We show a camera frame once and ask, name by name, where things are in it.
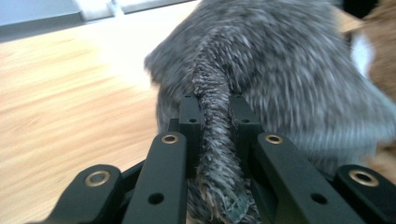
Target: wooden surface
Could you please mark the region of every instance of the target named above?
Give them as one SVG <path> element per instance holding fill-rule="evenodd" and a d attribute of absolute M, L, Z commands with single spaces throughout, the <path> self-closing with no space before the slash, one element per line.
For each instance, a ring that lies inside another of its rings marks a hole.
<path fill-rule="evenodd" d="M 145 158 L 157 90 L 143 59 L 196 4 L 0 44 L 0 223 L 42 220 L 85 168 Z"/>

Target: gray fabric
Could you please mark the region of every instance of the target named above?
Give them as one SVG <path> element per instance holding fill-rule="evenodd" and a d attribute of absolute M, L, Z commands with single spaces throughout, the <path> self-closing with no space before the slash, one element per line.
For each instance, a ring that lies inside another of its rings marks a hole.
<path fill-rule="evenodd" d="M 200 99 L 202 155 L 188 209 L 197 223 L 260 223 L 234 155 L 231 91 L 264 130 L 288 136 L 328 174 L 395 137 L 395 105 L 352 65 L 326 1 L 204 0 L 145 66 L 160 85 L 160 132 L 186 92 Z"/>

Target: wooden table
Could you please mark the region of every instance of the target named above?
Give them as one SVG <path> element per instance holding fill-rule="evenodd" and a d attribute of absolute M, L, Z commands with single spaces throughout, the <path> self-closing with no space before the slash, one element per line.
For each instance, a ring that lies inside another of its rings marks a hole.
<path fill-rule="evenodd" d="M 144 57 L 198 2 L 0 44 L 0 223 L 44 219 L 77 173 L 156 135 Z"/>

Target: furry fabric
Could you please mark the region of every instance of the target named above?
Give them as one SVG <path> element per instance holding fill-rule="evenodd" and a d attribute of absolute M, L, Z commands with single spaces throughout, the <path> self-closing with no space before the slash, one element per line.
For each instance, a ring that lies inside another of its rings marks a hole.
<path fill-rule="evenodd" d="M 352 65 L 328 1 L 204 0 L 145 66 L 160 85 L 160 132 L 186 92 L 200 99 L 202 153 L 188 206 L 196 223 L 261 222 L 234 154 L 231 91 L 265 131 L 285 134 L 329 174 L 396 135 L 395 105 Z"/>
<path fill-rule="evenodd" d="M 396 1 L 380 1 L 379 6 L 365 18 L 362 30 L 375 48 L 375 60 L 369 77 L 396 102 Z M 372 169 L 396 184 L 396 142 L 379 146 L 377 155 L 368 163 Z"/>

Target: light wood tabletop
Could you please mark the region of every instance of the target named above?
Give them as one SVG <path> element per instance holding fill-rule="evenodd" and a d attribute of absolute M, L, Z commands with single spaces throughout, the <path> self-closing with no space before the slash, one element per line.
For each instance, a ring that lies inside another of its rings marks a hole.
<path fill-rule="evenodd" d="M 143 60 L 197 4 L 0 44 L 0 223 L 44 219 L 92 165 L 146 157 L 157 89 Z"/>

